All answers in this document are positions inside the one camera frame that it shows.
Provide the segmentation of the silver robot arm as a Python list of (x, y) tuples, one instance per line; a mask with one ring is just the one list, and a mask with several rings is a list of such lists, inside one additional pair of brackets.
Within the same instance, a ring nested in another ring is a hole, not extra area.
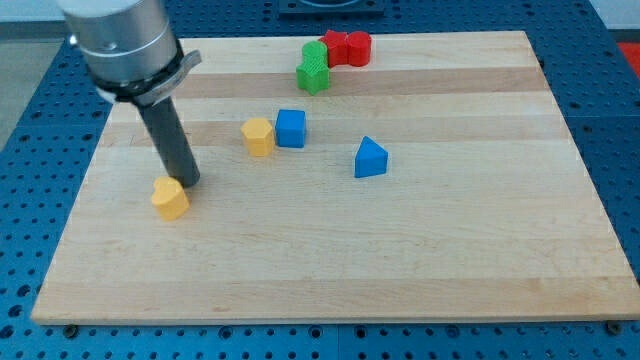
[(58, 0), (98, 92), (110, 102), (153, 106), (201, 63), (185, 53), (161, 0)]

